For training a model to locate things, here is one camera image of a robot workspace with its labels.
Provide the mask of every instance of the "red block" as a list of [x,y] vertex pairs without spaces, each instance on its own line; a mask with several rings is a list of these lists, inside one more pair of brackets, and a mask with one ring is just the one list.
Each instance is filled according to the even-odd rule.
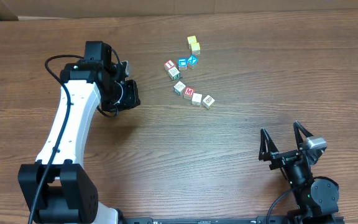
[[169,61],[165,62],[165,64],[164,64],[166,71],[170,70],[174,66],[175,66],[175,63],[173,63],[172,60],[169,60]]
[[191,100],[194,94],[194,89],[190,88],[190,87],[186,87],[185,92],[183,93],[183,97],[185,97],[185,99]]

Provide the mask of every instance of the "wooden cube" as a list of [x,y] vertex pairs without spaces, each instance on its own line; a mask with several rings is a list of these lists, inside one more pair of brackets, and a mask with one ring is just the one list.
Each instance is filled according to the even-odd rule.
[[189,43],[189,49],[191,49],[191,44],[197,43],[196,36],[187,37],[187,42]]
[[183,84],[181,81],[179,81],[174,87],[173,90],[175,90],[176,93],[178,93],[180,96],[183,95],[185,92],[186,85]]
[[190,58],[187,60],[187,65],[191,69],[194,69],[196,67],[197,63],[198,63],[198,58],[196,58],[196,56],[194,56],[194,55],[190,56]]
[[194,94],[194,89],[190,87],[186,87],[183,97],[187,100],[191,100],[193,98],[193,94]]
[[203,99],[203,95],[202,94],[198,94],[198,93],[194,93],[193,97],[191,99],[191,104],[192,105],[197,105],[197,106],[201,106],[201,100]]
[[207,109],[210,109],[212,107],[212,105],[214,105],[215,103],[215,100],[214,98],[212,98],[211,96],[206,96],[204,99],[203,99],[203,105],[207,108]]
[[172,80],[177,80],[180,78],[180,72],[176,67],[171,68],[168,73]]
[[191,54],[192,55],[199,55],[200,54],[200,43],[193,43],[191,44]]
[[178,59],[179,70],[187,70],[187,59],[179,58]]
[[165,64],[164,64],[166,71],[169,71],[174,66],[175,66],[175,63],[173,63],[172,60],[169,60],[169,61],[165,62]]

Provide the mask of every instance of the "wall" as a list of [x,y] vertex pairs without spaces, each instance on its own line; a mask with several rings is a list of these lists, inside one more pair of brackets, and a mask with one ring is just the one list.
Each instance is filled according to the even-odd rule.
[[358,0],[0,0],[3,20],[322,9],[358,9]]

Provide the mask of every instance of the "letter on block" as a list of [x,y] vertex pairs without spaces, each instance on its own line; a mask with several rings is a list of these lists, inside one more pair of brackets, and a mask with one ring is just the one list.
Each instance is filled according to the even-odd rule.
[[190,56],[190,58],[187,60],[187,65],[191,69],[194,69],[197,63],[198,63],[198,58],[196,58],[194,55]]
[[191,54],[199,55],[200,54],[200,43],[191,44]]
[[189,49],[191,49],[191,44],[197,43],[196,36],[187,37],[187,41],[189,43]]
[[211,96],[206,96],[206,98],[203,99],[203,105],[207,108],[210,109],[212,107],[212,105],[214,105],[215,100],[214,98],[212,98]]
[[202,99],[203,99],[202,94],[195,93],[195,94],[193,94],[193,98],[191,99],[191,104],[201,106],[201,100]]
[[193,98],[193,94],[194,94],[194,89],[190,87],[186,87],[183,96],[185,97],[185,99],[191,100]]
[[181,81],[179,81],[174,87],[173,90],[175,90],[176,93],[178,93],[180,96],[183,95],[185,92],[185,84],[183,84]]
[[178,59],[179,70],[187,70],[187,59],[179,58]]
[[180,78],[180,72],[176,67],[171,68],[168,73],[172,80],[177,80],[178,78]]
[[173,63],[171,60],[165,62],[164,67],[166,71],[169,71],[171,68],[175,66],[175,63]]

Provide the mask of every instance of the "table surface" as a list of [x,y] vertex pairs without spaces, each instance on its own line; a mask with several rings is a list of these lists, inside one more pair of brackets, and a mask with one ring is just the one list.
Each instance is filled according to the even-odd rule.
[[[190,56],[190,35],[200,64],[181,81],[215,98],[211,110],[176,95],[163,68]],[[87,40],[130,61],[142,100],[93,116],[85,170],[102,203],[127,217],[265,215],[289,186],[258,161],[259,130],[293,150],[299,120],[328,142],[314,175],[340,184],[340,215],[358,222],[358,10],[348,10],[0,22],[0,223],[29,214],[17,171],[43,147],[60,96],[44,62],[83,55]],[[274,213],[295,206],[290,196]]]

